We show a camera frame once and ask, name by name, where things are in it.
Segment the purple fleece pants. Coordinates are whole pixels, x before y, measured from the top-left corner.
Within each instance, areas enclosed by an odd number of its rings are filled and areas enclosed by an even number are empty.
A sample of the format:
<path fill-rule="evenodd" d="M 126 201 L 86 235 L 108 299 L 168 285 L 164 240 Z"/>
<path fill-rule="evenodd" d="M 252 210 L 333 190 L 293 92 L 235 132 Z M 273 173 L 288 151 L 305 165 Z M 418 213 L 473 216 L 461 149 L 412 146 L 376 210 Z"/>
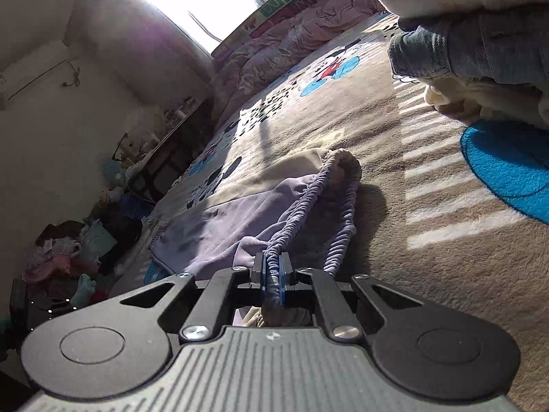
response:
<path fill-rule="evenodd" d="M 269 263 L 289 253 L 294 267 L 336 275 L 355 233 L 362 177 L 344 149 L 313 149 L 283 158 L 213 194 L 158 228 L 153 261 L 205 280 L 221 269 Z"/>

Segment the pile of clothes on floor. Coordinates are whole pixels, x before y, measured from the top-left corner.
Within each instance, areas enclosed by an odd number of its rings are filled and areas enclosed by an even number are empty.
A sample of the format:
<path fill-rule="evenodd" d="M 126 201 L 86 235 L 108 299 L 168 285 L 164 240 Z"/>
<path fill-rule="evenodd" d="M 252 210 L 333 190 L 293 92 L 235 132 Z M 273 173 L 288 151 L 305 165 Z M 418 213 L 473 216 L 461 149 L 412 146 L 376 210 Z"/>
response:
<path fill-rule="evenodd" d="M 115 273 L 141 231 L 140 220 L 118 215 L 48 225 L 30 249 L 21 279 L 34 295 L 83 308 L 105 297 L 102 279 Z"/>

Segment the black side table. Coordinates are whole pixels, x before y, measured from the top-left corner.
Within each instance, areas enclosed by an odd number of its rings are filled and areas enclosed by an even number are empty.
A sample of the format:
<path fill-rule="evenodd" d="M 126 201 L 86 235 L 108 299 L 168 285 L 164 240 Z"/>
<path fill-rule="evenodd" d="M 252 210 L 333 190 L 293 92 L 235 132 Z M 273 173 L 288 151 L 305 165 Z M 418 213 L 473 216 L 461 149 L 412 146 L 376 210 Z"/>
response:
<path fill-rule="evenodd" d="M 188 99 L 166 112 L 167 120 L 174 125 L 130 172 L 125 191 L 151 203 L 160 201 L 212 138 L 213 106 L 212 98 Z"/>

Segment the black desk lamp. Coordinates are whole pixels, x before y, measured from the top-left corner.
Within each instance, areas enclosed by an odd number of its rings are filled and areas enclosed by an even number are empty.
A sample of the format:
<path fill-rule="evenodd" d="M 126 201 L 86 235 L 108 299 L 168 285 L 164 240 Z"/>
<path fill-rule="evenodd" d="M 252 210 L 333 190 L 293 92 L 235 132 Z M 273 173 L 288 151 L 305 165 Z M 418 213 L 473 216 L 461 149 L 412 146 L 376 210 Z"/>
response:
<path fill-rule="evenodd" d="M 128 134 L 124 133 L 121 139 L 119 139 L 115 151 L 112 154 L 111 159 L 118 162 L 124 162 L 126 160 L 133 161 L 133 153 L 128 148 Z"/>

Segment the Mickey Mouse bed blanket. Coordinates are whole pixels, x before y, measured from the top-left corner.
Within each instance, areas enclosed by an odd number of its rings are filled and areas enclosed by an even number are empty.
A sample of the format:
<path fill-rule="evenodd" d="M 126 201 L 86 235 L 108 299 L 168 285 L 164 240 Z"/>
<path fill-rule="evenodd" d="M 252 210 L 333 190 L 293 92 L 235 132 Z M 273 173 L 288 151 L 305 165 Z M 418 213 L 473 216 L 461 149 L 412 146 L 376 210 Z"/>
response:
<path fill-rule="evenodd" d="M 122 294 L 162 274 L 151 242 L 177 215 L 316 168 L 344 149 L 362 169 L 339 279 L 365 271 L 501 325 L 522 354 L 511 397 L 548 407 L 548 227 L 471 168 L 477 114 L 441 114 L 423 84 L 393 76 L 396 18 L 364 21 L 235 113 L 172 183 L 120 265 Z"/>

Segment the cream folded garment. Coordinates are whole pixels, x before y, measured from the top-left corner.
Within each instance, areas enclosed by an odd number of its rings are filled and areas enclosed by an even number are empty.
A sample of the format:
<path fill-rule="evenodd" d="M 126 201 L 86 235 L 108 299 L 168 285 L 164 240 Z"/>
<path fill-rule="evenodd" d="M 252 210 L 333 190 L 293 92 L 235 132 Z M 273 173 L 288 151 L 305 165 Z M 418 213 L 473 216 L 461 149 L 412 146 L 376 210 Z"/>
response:
<path fill-rule="evenodd" d="M 441 114 L 479 114 L 486 120 L 519 121 L 548 129 L 548 88 L 499 84 L 489 78 L 421 79 L 427 104 Z"/>

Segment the pink crumpled quilt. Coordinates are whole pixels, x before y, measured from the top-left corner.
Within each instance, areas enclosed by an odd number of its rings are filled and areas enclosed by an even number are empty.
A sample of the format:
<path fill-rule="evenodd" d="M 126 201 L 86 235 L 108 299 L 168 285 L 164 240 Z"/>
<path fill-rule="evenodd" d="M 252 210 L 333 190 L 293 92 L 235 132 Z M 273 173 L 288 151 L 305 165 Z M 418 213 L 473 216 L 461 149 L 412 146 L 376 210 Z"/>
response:
<path fill-rule="evenodd" d="M 319 47 L 382 11 L 379 0 L 320 0 L 276 22 L 215 61 L 216 111 L 235 110 Z"/>

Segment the colourful alphabet foam board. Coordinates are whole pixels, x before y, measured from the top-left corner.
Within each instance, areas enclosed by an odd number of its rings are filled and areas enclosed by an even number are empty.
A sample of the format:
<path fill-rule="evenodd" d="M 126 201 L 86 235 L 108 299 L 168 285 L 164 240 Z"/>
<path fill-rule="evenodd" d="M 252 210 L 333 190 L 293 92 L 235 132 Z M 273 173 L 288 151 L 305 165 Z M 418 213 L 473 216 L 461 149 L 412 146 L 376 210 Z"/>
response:
<path fill-rule="evenodd" d="M 267 0 L 249 15 L 212 52 L 215 60 L 226 59 L 249 40 L 260 37 L 281 21 L 291 19 L 320 0 Z"/>

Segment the folded denim jeans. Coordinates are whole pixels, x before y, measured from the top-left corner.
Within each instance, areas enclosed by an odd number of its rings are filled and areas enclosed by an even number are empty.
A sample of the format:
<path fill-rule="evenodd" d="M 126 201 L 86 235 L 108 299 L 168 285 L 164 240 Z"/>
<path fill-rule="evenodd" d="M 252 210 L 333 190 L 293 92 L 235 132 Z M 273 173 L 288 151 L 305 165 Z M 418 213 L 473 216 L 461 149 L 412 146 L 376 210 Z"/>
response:
<path fill-rule="evenodd" d="M 388 47 L 393 72 L 425 79 L 489 78 L 548 85 L 548 5 L 399 19 Z"/>

